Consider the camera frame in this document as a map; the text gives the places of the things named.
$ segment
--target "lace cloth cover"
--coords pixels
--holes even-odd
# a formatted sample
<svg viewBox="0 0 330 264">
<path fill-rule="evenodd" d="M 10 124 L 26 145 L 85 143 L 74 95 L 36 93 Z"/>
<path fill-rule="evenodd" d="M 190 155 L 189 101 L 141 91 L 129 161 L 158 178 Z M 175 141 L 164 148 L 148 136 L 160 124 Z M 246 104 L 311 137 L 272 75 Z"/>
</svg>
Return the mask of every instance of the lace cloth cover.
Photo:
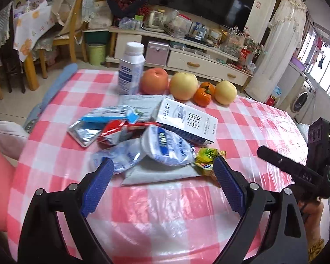
<svg viewBox="0 0 330 264">
<path fill-rule="evenodd" d="M 285 72 L 296 50 L 301 46 L 307 7 L 301 0 L 282 0 L 271 24 L 271 32 L 256 63 L 254 77 L 246 92 L 265 102 Z"/>
<path fill-rule="evenodd" d="M 12 9 L 12 3 L 10 2 L 5 8 L 0 11 L 0 47 L 6 43 L 10 38 L 9 33 L 9 19 Z"/>
</svg>

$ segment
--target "tv stand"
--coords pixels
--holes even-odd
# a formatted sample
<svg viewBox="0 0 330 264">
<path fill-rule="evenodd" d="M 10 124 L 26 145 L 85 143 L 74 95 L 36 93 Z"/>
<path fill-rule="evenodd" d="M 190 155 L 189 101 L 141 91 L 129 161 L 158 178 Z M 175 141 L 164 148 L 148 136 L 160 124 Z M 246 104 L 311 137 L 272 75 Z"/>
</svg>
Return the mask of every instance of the tv stand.
<svg viewBox="0 0 330 264">
<path fill-rule="evenodd" d="M 141 42 L 142 37 L 146 36 L 190 45 L 192 47 L 205 50 L 207 54 L 210 54 L 210 58 L 207 58 L 194 53 L 171 48 L 166 66 L 163 66 L 165 70 L 191 72 L 196 76 L 204 77 L 214 81 L 228 80 L 232 83 L 242 86 L 241 91 L 245 89 L 253 76 L 252 74 L 240 71 L 236 68 L 232 68 L 227 64 L 218 62 L 216 58 L 222 59 L 225 62 L 227 60 L 237 61 L 238 58 L 222 52 L 215 47 L 208 47 L 201 43 L 187 40 L 185 38 L 174 38 L 166 33 L 145 31 L 142 29 L 136 31 L 124 30 L 118 27 L 110 27 L 108 31 L 112 33 L 112 35 L 110 41 L 110 53 L 109 56 L 106 57 L 107 67 L 110 67 L 111 63 L 120 62 L 120 58 L 123 55 L 126 42 Z M 154 68 L 161 67 L 147 63 L 145 66 Z"/>
</svg>

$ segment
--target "water bottle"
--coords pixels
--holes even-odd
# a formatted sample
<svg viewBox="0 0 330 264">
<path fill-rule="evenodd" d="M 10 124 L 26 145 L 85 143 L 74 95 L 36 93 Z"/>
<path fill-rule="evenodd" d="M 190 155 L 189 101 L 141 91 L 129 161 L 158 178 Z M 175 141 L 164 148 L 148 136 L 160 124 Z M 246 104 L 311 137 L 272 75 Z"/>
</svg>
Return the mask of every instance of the water bottle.
<svg viewBox="0 0 330 264">
<path fill-rule="evenodd" d="M 143 74 L 144 45 L 139 42 L 126 43 L 125 53 L 119 65 L 119 94 L 137 94 Z"/>
</svg>

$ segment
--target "blue gripper pad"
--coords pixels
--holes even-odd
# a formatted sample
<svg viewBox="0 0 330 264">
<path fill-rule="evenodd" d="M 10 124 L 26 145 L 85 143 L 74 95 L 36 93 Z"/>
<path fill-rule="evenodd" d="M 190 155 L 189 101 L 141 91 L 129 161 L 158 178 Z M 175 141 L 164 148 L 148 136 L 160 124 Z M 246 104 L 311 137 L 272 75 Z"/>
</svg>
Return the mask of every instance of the blue gripper pad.
<svg viewBox="0 0 330 264">
<path fill-rule="evenodd" d="M 90 185 L 83 193 L 81 213 L 87 217 L 89 213 L 97 209 L 99 201 L 108 186 L 114 173 L 114 162 L 109 158 L 105 158 L 95 171 L 95 176 Z"/>
<path fill-rule="evenodd" d="M 214 160 L 214 174 L 231 206 L 233 211 L 239 213 L 242 217 L 246 212 L 247 191 L 244 187 L 246 182 L 242 180 L 237 172 L 234 172 L 223 157 L 216 157 Z"/>
</svg>

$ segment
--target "red package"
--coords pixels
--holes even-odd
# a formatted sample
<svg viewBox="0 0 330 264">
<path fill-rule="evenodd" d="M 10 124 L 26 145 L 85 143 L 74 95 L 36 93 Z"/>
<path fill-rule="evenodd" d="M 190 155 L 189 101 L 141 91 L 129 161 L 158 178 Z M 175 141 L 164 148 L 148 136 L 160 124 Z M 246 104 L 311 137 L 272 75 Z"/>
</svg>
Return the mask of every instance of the red package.
<svg viewBox="0 0 330 264">
<path fill-rule="evenodd" d="M 159 126 L 158 122 L 136 122 L 128 123 L 126 120 L 110 121 L 98 137 L 98 143 L 115 146 L 122 141 L 138 138 L 149 125 Z"/>
<path fill-rule="evenodd" d="M 121 141 L 121 137 L 127 134 L 126 120 L 111 120 L 104 127 L 97 141 L 109 146 L 115 146 Z"/>
</svg>

